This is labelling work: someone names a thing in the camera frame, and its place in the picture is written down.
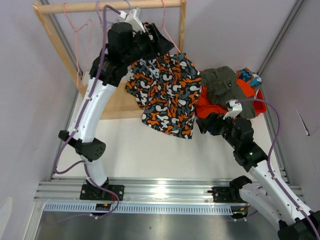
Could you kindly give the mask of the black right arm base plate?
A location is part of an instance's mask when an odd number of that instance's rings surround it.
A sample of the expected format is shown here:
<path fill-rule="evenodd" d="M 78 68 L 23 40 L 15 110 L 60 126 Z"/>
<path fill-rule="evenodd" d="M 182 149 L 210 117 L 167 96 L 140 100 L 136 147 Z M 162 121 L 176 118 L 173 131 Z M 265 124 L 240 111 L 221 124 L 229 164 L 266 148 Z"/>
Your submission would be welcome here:
<path fill-rule="evenodd" d="M 233 196 L 226 186 L 213 186 L 206 192 L 212 195 L 214 203 L 245 203 L 241 198 Z"/>

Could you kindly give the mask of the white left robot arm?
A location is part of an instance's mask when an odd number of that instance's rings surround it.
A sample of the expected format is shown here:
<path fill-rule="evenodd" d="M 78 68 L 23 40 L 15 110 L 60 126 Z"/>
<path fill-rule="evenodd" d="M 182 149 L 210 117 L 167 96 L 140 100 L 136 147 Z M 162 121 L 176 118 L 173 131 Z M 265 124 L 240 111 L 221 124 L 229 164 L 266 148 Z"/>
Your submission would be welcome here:
<path fill-rule="evenodd" d="M 173 47 L 153 23 L 146 23 L 137 30 L 132 23 L 118 22 L 103 32 L 102 48 L 89 71 L 86 93 L 76 120 L 58 134 L 63 144 L 73 147 L 80 156 L 87 180 L 93 185 L 90 192 L 97 200 L 105 199 L 109 193 L 105 185 L 108 177 L 100 160 L 106 144 L 95 137 L 105 106 L 130 65 L 162 57 Z"/>

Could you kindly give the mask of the olive grey shorts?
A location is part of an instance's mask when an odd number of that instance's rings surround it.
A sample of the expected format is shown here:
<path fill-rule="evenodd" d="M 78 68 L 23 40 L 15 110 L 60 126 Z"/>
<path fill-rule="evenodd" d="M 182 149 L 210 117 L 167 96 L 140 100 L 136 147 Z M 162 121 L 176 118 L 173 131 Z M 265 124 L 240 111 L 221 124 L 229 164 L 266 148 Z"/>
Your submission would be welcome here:
<path fill-rule="evenodd" d="M 228 66 L 205 69 L 200 76 L 201 86 L 207 87 L 207 97 L 212 104 L 219 104 L 227 109 L 226 102 L 229 100 L 248 99 L 236 84 L 236 73 Z"/>

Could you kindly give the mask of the light blue hanger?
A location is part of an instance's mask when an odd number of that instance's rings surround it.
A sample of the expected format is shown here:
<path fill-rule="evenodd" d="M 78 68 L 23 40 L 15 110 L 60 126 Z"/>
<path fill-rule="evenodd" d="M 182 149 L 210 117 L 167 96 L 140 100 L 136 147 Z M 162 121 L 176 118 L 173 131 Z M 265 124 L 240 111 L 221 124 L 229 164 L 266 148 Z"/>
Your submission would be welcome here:
<path fill-rule="evenodd" d="M 126 2 L 127 2 L 128 6 L 129 6 L 130 10 L 132 10 L 133 8 L 137 7 L 137 6 L 136 7 L 132 7 L 132 5 L 131 5 L 129 0 L 126 0 Z M 138 60 L 138 62 L 142 66 L 144 66 L 154 78 L 159 78 L 160 77 L 159 71 L 156 70 L 156 67 L 153 65 L 153 63 L 150 60 L 145 60 L 144 58 L 141 58 L 141 59 Z"/>
<path fill-rule="evenodd" d="M 108 21 L 103 20 L 101 14 L 100 14 L 100 1 L 99 0 L 96 1 L 96 14 L 98 16 L 101 28 L 103 28 L 105 24 L 108 24 Z"/>

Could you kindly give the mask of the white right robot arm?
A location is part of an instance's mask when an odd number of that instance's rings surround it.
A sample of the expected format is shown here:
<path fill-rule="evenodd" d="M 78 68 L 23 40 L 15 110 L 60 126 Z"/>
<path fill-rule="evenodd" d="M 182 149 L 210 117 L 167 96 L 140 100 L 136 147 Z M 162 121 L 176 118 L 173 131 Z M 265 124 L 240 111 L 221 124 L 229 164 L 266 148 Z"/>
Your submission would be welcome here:
<path fill-rule="evenodd" d="M 228 196 L 234 202 L 252 205 L 277 230 L 281 240 L 318 240 L 320 213 L 308 207 L 284 182 L 262 148 L 254 142 L 250 120 L 223 118 L 212 113 L 196 123 L 202 134 L 221 136 L 233 149 L 236 162 L 256 182 L 245 175 L 229 183 Z"/>

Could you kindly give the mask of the colourful graphic print shorts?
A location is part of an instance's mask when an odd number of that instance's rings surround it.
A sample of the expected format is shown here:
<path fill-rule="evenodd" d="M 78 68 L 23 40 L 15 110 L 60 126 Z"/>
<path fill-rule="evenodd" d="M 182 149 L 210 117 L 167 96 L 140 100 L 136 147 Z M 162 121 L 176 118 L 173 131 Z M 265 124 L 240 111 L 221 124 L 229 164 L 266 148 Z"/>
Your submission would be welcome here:
<path fill-rule="evenodd" d="M 258 87 L 262 84 L 261 77 L 247 67 L 235 72 L 238 79 L 245 81 L 251 87 Z"/>

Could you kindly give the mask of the navy blue shorts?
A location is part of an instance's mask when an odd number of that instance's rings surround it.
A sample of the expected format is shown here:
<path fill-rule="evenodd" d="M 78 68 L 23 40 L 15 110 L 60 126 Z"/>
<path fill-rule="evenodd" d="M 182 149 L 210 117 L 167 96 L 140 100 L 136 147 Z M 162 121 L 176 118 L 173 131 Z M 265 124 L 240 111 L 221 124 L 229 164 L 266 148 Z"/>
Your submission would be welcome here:
<path fill-rule="evenodd" d="M 207 132 L 209 132 L 212 136 L 219 135 L 219 131 L 217 129 L 217 126 L 215 124 L 211 124 L 207 127 Z"/>

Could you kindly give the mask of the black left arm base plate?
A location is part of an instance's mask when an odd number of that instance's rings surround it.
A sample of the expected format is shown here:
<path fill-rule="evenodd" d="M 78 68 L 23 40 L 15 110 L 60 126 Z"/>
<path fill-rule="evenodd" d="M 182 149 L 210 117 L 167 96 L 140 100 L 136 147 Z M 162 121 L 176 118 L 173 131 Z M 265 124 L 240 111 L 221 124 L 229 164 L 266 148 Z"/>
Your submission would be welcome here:
<path fill-rule="evenodd" d="M 125 186 L 119 184 L 109 184 L 108 186 L 103 186 L 109 191 L 114 192 L 120 201 L 124 198 Z M 89 184 L 83 184 L 80 191 L 80 200 L 88 201 L 116 201 L 116 197 L 110 193 L 107 193 L 95 186 Z"/>

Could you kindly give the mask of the orange black camouflage shorts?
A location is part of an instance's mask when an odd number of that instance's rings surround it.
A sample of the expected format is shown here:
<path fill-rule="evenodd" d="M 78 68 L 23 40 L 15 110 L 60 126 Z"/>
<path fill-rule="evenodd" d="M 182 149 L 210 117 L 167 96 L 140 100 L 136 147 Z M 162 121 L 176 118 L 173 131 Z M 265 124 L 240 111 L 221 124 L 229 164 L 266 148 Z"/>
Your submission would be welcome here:
<path fill-rule="evenodd" d="M 159 78 L 136 61 L 130 66 L 125 91 L 143 110 L 143 124 L 170 136 L 191 139 L 202 89 L 200 72 L 185 53 L 166 54 L 150 61 L 159 71 Z"/>

